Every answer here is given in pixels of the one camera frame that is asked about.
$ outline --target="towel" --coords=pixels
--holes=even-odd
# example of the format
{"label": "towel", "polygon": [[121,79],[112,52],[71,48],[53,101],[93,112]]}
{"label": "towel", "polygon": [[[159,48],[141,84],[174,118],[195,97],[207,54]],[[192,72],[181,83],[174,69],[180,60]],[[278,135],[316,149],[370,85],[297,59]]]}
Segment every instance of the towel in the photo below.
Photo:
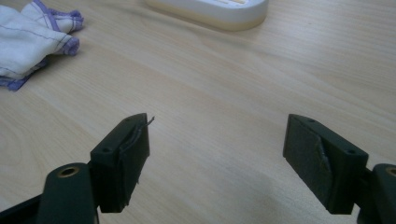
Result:
{"label": "towel", "polygon": [[0,86],[17,91],[47,64],[47,55],[78,51],[79,40],[68,35],[82,28],[76,10],[61,12],[34,0],[21,12],[0,6],[0,15]]}

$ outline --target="white cloth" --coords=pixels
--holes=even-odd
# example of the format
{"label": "white cloth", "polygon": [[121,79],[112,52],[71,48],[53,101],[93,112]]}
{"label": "white cloth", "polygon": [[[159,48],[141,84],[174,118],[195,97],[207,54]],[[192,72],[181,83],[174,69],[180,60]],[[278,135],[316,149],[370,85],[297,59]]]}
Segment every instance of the white cloth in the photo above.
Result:
{"label": "white cloth", "polygon": [[80,15],[75,20],[70,13],[47,9],[39,0],[21,13],[0,6],[0,15],[0,77],[23,79],[47,55],[75,55],[78,50],[78,39],[64,32],[81,28]]}

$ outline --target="wooden table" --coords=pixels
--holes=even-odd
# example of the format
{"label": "wooden table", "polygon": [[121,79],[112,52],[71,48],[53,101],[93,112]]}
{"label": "wooden table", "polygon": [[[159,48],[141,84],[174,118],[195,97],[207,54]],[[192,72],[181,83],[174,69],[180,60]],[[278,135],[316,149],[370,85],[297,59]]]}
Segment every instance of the wooden table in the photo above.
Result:
{"label": "wooden table", "polygon": [[[223,32],[143,0],[44,0],[78,9],[76,57],[0,89],[0,210],[87,162],[147,112],[151,155],[131,204],[101,223],[356,223],[332,216],[282,157],[288,114],[396,163],[396,2],[273,0],[265,22]],[[21,9],[27,0],[2,0]]]}

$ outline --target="white plastic object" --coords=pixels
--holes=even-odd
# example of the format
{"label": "white plastic object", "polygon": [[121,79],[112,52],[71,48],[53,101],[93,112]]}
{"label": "white plastic object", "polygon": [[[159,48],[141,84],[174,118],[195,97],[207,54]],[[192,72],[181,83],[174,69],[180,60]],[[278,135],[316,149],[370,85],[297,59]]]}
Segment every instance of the white plastic object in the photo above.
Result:
{"label": "white plastic object", "polygon": [[268,0],[146,0],[151,6],[223,30],[240,31],[262,23]]}

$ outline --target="bolt hole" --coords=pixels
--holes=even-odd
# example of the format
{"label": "bolt hole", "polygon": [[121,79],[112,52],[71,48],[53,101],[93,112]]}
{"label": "bolt hole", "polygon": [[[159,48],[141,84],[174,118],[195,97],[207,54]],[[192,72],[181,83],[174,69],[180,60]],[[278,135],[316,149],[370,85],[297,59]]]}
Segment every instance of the bolt hole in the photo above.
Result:
{"label": "bolt hole", "polygon": [[60,178],[66,178],[75,175],[78,172],[79,172],[79,168],[77,166],[72,166],[62,169],[62,171],[58,173],[58,176]]}
{"label": "bolt hole", "polygon": [[388,172],[388,174],[396,177],[396,167],[388,167],[387,172]]}

